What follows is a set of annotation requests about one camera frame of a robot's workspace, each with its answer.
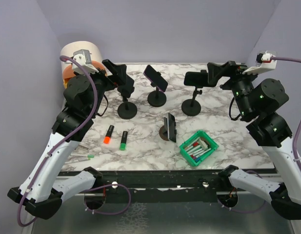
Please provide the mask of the black phone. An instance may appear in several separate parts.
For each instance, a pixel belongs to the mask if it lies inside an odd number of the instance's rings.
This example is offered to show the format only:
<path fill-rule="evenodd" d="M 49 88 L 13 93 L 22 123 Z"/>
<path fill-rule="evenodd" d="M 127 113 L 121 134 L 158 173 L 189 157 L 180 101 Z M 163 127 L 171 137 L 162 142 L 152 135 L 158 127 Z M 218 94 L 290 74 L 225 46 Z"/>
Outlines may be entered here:
<path fill-rule="evenodd" d="M 201 70 L 200 72 L 186 72 L 184 78 L 185 86 L 208 87 L 208 72 Z"/>

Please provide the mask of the wood base phone stand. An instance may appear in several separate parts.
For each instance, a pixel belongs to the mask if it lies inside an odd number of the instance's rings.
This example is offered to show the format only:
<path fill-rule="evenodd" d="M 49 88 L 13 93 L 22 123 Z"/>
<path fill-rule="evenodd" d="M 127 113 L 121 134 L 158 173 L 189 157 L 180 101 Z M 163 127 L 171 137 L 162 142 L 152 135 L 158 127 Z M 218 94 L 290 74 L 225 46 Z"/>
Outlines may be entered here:
<path fill-rule="evenodd" d="M 165 141 L 169 141 L 168 140 L 168 134 L 167 134 L 167 117 L 164 117 L 163 121 L 164 121 L 164 125 L 160 128 L 159 130 L 159 135 L 160 137 L 165 140 Z"/>

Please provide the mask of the grey silver phone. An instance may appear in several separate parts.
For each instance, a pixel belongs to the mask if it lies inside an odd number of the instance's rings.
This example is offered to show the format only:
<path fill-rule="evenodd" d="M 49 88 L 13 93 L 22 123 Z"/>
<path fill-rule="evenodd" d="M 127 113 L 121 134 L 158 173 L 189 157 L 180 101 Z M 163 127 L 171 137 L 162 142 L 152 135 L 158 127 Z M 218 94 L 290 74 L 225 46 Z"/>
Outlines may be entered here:
<path fill-rule="evenodd" d="M 177 142 L 176 121 L 175 121 L 175 117 L 171 113 L 168 113 L 167 127 L 168 127 L 167 130 L 168 140 L 176 143 Z"/>

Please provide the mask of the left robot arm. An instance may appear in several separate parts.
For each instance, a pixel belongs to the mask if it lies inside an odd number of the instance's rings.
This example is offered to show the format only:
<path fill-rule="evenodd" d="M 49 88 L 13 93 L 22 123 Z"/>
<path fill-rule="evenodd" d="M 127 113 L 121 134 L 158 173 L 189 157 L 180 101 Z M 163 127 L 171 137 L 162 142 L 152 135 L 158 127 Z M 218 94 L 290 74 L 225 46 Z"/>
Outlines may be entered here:
<path fill-rule="evenodd" d="M 92 167 L 63 182 L 55 181 L 67 158 L 92 127 L 104 93 L 126 83 L 125 64 L 115 65 L 108 59 L 102 63 L 111 75 L 103 71 L 89 75 L 74 72 L 63 93 L 65 106 L 57 116 L 38 163 L 29 177 L 7 194 L 20 209 L 25 208 L 36 218 L 47 220 L 69 198 L 87 190 L 97 192 L 104 185 L 102 173 Z"/>

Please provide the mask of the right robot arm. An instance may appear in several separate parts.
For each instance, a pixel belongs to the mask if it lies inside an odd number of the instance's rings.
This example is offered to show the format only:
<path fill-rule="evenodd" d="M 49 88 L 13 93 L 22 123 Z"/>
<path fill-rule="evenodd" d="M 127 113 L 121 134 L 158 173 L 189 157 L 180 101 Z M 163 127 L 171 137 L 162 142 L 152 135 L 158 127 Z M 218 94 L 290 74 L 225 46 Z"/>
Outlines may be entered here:
<path fill-rule="evenodd" d="M 289 97 L 281 82 L 268 78 L 254 87 L 259 74 L 272 71 L 277 62 L 271 55 L 262 58 L 255 67 L 228 61 L 222 65 L 208 63 L 208 85 L 214 87 L 222 77 L 228 81 L 223 90 L 233 92 L 241 120 L 255 142 L 272 160 L 282 182 L 271 182 L 230 165 L 219 174 L 222 190 L 240 188 L 270 203 L 273 209 L 288 220 L 301 220 L 301 157 L 295 147 L 292 132 L 277 110 Z"/>

